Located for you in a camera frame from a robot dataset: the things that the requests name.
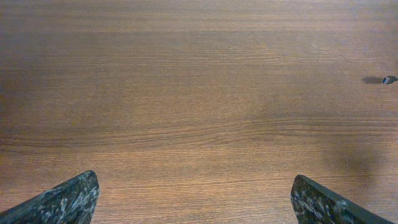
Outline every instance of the small black object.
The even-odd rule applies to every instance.
[[[396,77],[386,77],[386,78],[383,78],[383,81],[381,83],[382,84],[391,84],[391,83],[393,83],[395,81],[398,81],[398,78],[396,78]]]
[[[303,175],[296,176],[290,199],[299,224],[393,224]]]
[[[0,213],[0,224],[89,224],[99,194],[97,176],[89,170]]]

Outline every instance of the wood grain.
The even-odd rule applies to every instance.
[[[85,170],[92,223],[295,223],[305,174],[398,222],[396,1],[1,3],[0,210]]]

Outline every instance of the wooden table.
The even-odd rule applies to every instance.
[[[296,223],[305,174],[398,222],[397,1],[1,7],[0,210],[91,169],[92,223]]]

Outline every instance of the brown wood tabletop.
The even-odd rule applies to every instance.
[[[86,170],[92,223],[296,223],[304,174],[398,222],[398,2],[1,3],[0,210]]]

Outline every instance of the wooden surface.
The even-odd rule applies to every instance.
[[[305,174],[398,222],[397,9],[3,0],[0,210],[91,169],[92,223],[296,223]]]

